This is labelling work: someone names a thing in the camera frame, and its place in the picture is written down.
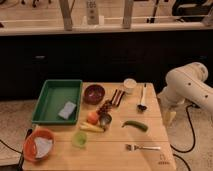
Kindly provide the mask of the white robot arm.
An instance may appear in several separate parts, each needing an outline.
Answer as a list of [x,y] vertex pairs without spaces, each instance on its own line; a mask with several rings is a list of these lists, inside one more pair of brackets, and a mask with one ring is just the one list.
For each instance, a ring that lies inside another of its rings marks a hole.
[[174,68],[166,74],[166,86],[157,95],[165,126],[170,125],[175,118],[174,108],[185,100],[213,115],[213,88],[205,84],[207,78],[207,67],[200,62]]

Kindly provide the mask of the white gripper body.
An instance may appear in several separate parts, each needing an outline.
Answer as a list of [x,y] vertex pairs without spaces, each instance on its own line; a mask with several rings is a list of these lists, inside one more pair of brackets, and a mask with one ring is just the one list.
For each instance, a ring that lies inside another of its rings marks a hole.
[[175,111],[174,110],[175,107],[176,107],[176,105],[173,104],[172,102],[170,102],[169,100],[167,100],[166,98],[164,98],[164,97],[160,98],[160,108],[161,108],[161,113],[162,113],[162,117],[164,120],[166,119],[166,115],[169,112]]

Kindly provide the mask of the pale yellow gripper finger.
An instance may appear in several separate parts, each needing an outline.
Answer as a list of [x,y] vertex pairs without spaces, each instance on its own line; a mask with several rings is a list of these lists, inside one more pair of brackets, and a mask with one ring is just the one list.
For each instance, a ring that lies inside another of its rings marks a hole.
[[176,116],[176,112],[175,112],[175,111],[169,112],[169,113],[166,115],[165,125],[166,125],[166,126],[169,126],[169,125],[172,123],[172,121],[173,121],[173,119],[175,118],[175,116]]

